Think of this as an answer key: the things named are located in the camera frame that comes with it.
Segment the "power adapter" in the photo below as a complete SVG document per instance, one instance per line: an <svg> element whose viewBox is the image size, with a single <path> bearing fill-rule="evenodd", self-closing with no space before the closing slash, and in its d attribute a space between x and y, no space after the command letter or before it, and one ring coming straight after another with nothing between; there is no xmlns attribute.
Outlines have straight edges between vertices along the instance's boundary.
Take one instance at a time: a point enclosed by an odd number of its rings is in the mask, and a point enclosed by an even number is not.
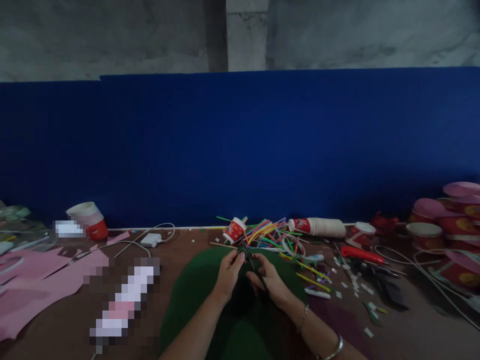
<svg viewBox="0 0 480 360"><path fill-rule="evenodd" d="M162 241L161 234L149 233L140 241L140 245L146 248L154 248L161 241Z"/></svg>

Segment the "silver bracelet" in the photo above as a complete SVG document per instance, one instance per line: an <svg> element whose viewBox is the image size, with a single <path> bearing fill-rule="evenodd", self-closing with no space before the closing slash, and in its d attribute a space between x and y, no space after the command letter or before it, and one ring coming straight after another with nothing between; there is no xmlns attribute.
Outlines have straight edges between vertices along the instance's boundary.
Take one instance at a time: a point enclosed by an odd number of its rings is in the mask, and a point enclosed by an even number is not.
<svg viewBox="0 0 480 360"><path fill-rule="evenodd" d="M300 334L300 331L302 331L302 326L304 325L305 317L307 316L309 308L310 308L310 306L307 304L305 306L305 311L303 312L303 316L301 317L300 326L298 327L298 330L296 331L299 334Z"/></svg>
<svg viewBox="0 0 480 360"><path fill-rule="evenodd" d="M336 346L336 349L334 352L331 353L331 355L325 357L325 358L321 358L321 357L316 357L317 359L321 359L321 360L332 360L334 357L336 357L340 351L342 351L343 347L344 347L344 339L342 338L342 336L337 332L336 333L337 336L338 336L338 345Z"/></svg>

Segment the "hand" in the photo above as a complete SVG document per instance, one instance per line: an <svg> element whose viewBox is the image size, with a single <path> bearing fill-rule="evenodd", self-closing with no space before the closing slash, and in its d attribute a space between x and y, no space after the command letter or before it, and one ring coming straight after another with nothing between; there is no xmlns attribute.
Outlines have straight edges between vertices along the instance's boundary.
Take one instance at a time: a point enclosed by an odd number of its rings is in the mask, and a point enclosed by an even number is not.
<svg viewBox="0 0 480 360"><path fill-rule="evenodd" d="M251 255L251 257L260 261L261 267L258 269L258 272L263 276L265 285L270 292L270 298L280 309L283 309L283 307L288 303L288 301L292 297L295 297L295 295L282 281L279 273L277 272L277 269L275 269L275 266L270 261L268 261L264 255L254 253ZM255 291L256 296L258 296L259 291L265 291L262 281L254 272L247 271L246 277L253 285L253 290Z"/></svg>
<svg viewBox="0 0 480 360"><path fill-rule="evenodd" d="M239 278L239 271L245 261L245 253L237 255L237 250L230 251L222 260L218 278L211 294L217 298L223 306L232 298L232 291Z"/></svg>

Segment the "concrete pillar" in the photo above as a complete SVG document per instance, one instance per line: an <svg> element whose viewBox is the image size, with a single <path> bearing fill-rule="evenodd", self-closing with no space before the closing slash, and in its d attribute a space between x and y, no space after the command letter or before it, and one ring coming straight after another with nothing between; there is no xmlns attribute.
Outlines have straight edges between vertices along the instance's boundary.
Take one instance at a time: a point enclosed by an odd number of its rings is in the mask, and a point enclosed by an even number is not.
<svg viewBox="0 0 480 360"><path fill-rule="evenodd" d="M226 0L228 71L266 69L269 0Z"/></svg>

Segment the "blue board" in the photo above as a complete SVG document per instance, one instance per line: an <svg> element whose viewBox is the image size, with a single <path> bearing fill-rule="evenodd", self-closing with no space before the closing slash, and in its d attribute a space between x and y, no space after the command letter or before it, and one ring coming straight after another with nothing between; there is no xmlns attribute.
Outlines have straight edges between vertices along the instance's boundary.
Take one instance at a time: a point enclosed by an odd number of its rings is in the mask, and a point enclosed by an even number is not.
<svg viewBox="0 0 480 360"><path fill-rule="evenodd" d="M478 179L479 81L404 68L3 83L0 199L44 221L95 201L110 228L406 216Z"/></svg>

